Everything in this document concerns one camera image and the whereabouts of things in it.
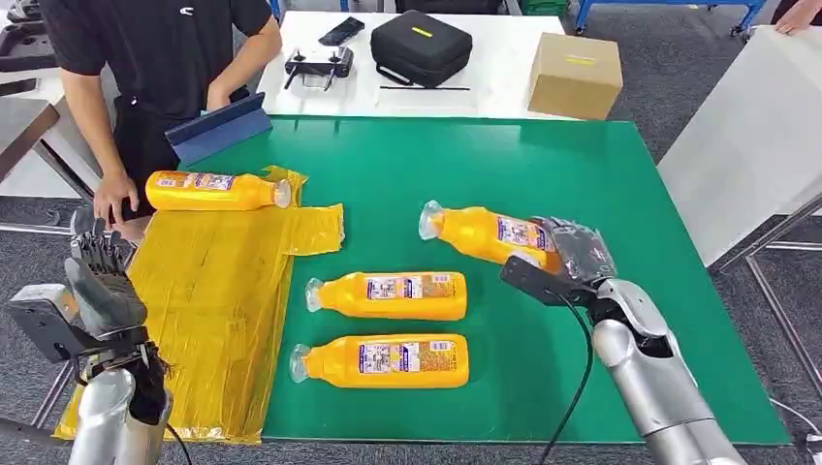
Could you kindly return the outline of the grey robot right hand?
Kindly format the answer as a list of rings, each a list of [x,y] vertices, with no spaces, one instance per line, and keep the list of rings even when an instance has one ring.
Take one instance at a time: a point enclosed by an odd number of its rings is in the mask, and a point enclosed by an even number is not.
[[[598,230],[557,217],[532,216],[529,221],[548,233],[561,258],[562,273],[570,280],[592,285],[617,277],[612,254]]]

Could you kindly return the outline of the person's left hand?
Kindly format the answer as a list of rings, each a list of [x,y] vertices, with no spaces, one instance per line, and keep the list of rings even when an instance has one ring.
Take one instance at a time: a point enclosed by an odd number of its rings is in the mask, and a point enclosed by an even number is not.
[[[231,103],[232,93],[230,87],[215,80],[207,89],[205,110],[211,112],[226,107]]]

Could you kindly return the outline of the person's right hand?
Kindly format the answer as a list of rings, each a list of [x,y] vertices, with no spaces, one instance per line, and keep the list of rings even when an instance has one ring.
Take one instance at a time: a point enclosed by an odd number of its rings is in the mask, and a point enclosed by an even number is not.
[[[123,226],[124,215],[136,214],[139,204],[138,189],[125,170],[104,173],[93,199],[96,218],[104,220],[107,227]]]

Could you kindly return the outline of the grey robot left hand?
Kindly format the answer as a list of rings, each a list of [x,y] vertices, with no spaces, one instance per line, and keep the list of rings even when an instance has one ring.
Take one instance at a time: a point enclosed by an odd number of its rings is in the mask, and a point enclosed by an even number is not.
[[[106,230],[90,206],[77,208],[70,220],[71,257],[64,269],[79,304],[86,330],[102,338],[142,326],[147,309],[127,275],[136,245]]]

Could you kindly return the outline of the person's hand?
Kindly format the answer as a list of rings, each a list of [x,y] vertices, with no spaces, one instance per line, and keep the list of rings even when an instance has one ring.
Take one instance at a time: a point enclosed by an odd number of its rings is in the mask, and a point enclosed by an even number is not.
[[[799,0],[790,6],[783,1],[777,7],[773,24],[777,32],[793,35],[808,29],[820,12],[821,0]]]

